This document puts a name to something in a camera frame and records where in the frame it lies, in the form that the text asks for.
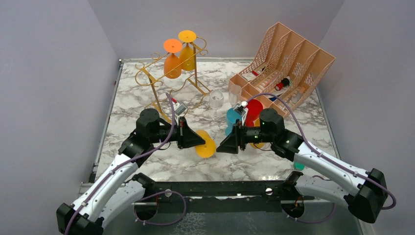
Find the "blue wine glass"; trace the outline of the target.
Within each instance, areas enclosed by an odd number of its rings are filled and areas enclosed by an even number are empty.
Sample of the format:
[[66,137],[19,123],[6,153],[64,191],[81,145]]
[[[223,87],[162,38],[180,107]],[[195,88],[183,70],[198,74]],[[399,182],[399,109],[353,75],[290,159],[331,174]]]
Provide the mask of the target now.
[[225,136],[229,135],[232,131],[232,127],[237,120],[242,120],[241,115],[234,110],[234,108],[230,108],[226,113],[226,123],[227,127],[225,129]]

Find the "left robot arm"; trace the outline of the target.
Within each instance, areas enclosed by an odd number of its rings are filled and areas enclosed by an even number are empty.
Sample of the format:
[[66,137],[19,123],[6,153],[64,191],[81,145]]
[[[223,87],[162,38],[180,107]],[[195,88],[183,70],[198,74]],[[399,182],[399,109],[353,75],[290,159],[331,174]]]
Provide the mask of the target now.
[[101,235],[108,224],[130,204],[153,197],[153,181],[145,177],[122,186],[129,176],[159,150],[154,144],[176,142],[180,149],[203,145],[206,141],[193,131],[185,117],[169,124],[153,108],[144,109],[135,130],[122,143],[110,166],[96,182],[70,205],[57,209],[59,232],[64,235]]

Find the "gold wire glass rack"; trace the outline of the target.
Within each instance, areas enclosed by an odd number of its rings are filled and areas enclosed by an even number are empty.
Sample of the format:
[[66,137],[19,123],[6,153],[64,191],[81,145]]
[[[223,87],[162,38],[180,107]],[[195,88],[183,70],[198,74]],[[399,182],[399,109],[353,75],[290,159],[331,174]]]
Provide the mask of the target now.
[[[182,42],[179,38],[177,39],[182,43],[182,48],[184,47],[184,42]],[[198,79],[198,71],[197,71],[197,55],[201,55],[204,56],[206,54],[208,54],[208,50],[206,49],[207,47],[207,42],[204,38],[197,36],[196,40],[193,41],[192,43],[190,43],[190,47],[193,49],[193,61],[194,61],[194,70],[192,70],[192,74],[190,74],[190,76],[185,79],[183,85],[177,89],[177,90],[170,90],[169,94],[172,93],[177,93],[179,91],[181,91],[185,85],[186,82],[189,82],[194,88],[196,88],[201,94],[202,94],[202,98],[204,99],[206,96],[208,96],[212,90],[210,90],[205,84],[203,84],[199,79]],[[167,115],[163,112],[162,107],[161,107],[161,102],[162,100],[159,99],[159,96],[156,92],[156,88],[158,87],[158,84],[160,84],[161,86],[164,84],[164,78],[165,75],[161,75],[158,78],[155,78],[153,75],[151,75],[151,73],[147,70],[148,67],[152,66],[153,64],[157,63],[158,61],[160,61],[161,59],[163,59],[165,61],[166,57],[169,55],[167,52],[164,55],[160,55],[159,53],[156,53],[156,57],[152,57],[152,62],[149,63],[148,65],[145,65],[143,62],[141,63],[141,67],[139,67],[138,65],[135,65],[135,68],[138,70],[137,73],[135,74],[135,82],[142,87],[147,87],[150,86],[152,91],[153,91],[153,95],[155,97],[155,101],[153,101],[150,106],[152,106],[153,108],[155,108],[157,111],[159,111],[159,113],[161,114],[162,117],[167,117]]]

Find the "clear wine glass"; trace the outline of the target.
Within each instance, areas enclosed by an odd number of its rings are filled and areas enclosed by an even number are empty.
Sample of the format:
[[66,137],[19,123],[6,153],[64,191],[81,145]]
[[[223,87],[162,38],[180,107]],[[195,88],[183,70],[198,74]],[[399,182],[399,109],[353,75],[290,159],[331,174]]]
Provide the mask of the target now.
[[220,90],[213,90],[209,94],[209,105],[212,109],[210,117],[215,120],[219,115],[219,110],[224,104],[224,95]]
[[229,103],[232,107],[234,107],[241,98],[242,88],[238,85],[231,85],[229,87]]

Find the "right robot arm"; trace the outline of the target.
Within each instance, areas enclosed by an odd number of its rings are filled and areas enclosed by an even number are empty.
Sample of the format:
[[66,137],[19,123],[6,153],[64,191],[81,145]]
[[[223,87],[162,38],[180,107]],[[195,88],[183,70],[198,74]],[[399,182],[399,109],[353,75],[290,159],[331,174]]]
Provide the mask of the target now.
[[303,164],[327,177],[315,179],[300,172],[293,172],[282,186],[288,199],[313,196],[347,207],[358,219],[374,223],[388,197],[385,175],[373,168],[367,171],[345,163],[285,128],[284,119],[274,109],[260,112],[259,127],[247,127],[237,121],[232,131],[216,151],[238,154],[248,143],[270,143],[271,150],[279,157]]

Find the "red wine glass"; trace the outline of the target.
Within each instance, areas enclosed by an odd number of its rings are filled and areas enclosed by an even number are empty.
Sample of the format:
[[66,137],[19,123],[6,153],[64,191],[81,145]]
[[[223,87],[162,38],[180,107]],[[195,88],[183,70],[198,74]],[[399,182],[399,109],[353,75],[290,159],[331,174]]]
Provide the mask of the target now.
[[263,110],[263,105],[260,101],[252,99],[248,102],[246,108],[248,109],[248,113],[245,125],[248,127],[254,126],[254,122],[258,119],[260,112]]

